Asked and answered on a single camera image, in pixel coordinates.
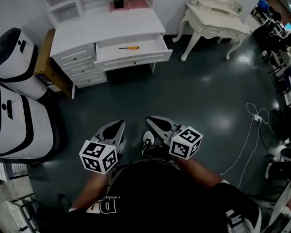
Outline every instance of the cardboard box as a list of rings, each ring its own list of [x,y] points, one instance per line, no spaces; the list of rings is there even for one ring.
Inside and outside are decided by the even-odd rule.
[[[75,85],[49,56],[54,35],[55,29],[51,29],[44,38],[33,74],[49,89],[54,92],[63,92],[73,99]]]

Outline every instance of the yellow screwdriver handle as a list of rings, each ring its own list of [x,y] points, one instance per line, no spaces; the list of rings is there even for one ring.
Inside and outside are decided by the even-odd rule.
[[[136,49],[139,49],[139,47],[138,46],[132,46],[132,47],[127,47],[127,49],[136,50]]]

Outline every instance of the screwdriver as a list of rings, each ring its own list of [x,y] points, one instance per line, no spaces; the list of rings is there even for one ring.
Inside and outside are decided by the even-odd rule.
[[[127,48],[119,48],[119,49],[131,49],[131,50],[137,50],[137,49],[139,49],[139,46],[132,46],[132,47],[127,47]]]

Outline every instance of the computer monitor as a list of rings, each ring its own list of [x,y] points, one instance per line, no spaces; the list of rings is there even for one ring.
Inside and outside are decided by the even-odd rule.
[[[291,24],[287,23],[287,25],[285,26],[285,30],[291,30]]]

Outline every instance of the carved table leg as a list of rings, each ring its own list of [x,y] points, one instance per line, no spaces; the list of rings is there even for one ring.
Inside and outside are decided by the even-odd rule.
[[[178,35],[176,38],[173,38],[173,42],[176,43],[177,41],[180,40],[182,33],[183,33],[183,29],[184,29],[184,25],[185,22],[187,21],[186,15],[184,16],[184,18],[182,18],[182,20],[179,23],[179,28],[178,28]]]
[[[229,60],[229,55],[233,52],[233,51],[235,51],[237,48],[239,48],[240,47],[240,45],[243,43],[243,40],[240,40],[238,43],[236,43],[228,52],[227,52],[227,54],[226,54],[226,57],[225,57],[225,59],[226,60]]]
[[[194,34],[192,35],[189,45],[181,57],[181,61],[186,61],[186,57],[188,57],[189,53],[191,52],[192,48],[195,46],[197,41],[200,39],[200,37],[201,37],[201,34],[198,33],[197,31],[194,31]]]
[[[219,44],[222,40],[223,40],[223,38],[217,39],[217,44]]]

